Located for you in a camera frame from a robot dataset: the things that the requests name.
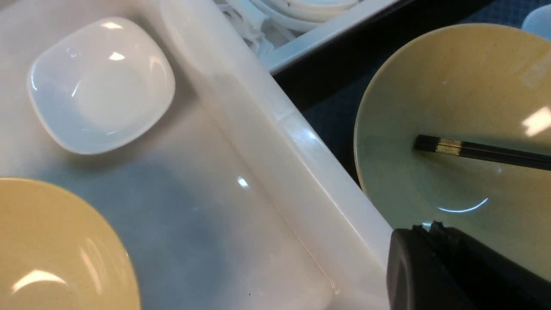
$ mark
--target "plate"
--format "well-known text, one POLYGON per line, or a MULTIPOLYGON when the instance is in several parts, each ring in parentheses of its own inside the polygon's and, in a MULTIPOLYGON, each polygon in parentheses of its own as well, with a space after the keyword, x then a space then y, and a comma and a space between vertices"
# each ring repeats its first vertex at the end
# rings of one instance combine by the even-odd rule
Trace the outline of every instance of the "plate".
POLYGON ((0 178, 0 212, 1 309, 140 309, 125 248, 81 198, 0 178))
POLYGON ((112 17, 40 55, 27 86, 36 114, 60 146, 97 154, 151 128, 170 106, 175 80, 155 41, 135 23, 112 17))
POLYGON ((412 150, 418 134, 551 154, 551 43, 499 25, 435 30, 361 101, 360 184, 393 228, 457 227, 551 280, 551 172, 412 150))

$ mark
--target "white dish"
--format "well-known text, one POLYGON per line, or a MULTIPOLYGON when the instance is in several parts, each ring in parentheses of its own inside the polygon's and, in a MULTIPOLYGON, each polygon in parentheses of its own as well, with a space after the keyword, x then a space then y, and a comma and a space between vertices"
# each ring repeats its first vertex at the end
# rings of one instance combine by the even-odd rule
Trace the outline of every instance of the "white dish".
POLYGON ((46 131, 78 154, 133 141, 166 112, 175 90, 159 46, 138 25, 118 17, 89 24, 45 51, 27 84, 46 131))

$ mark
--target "tray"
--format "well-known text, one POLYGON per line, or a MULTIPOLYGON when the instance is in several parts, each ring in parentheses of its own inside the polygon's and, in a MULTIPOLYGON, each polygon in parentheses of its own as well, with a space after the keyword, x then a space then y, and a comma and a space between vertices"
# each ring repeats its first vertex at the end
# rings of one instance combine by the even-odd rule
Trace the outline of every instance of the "tray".
POLYGON ((132 259, 143 309, 388 309, 390 227, 216 12, 195 0, 2 6, 0 175, 52 182, 98 209, 132 259), (163 49, 175 99, 129 145, 70 154, 40 125, 25 79, 43 50, 111 15, 163 49))

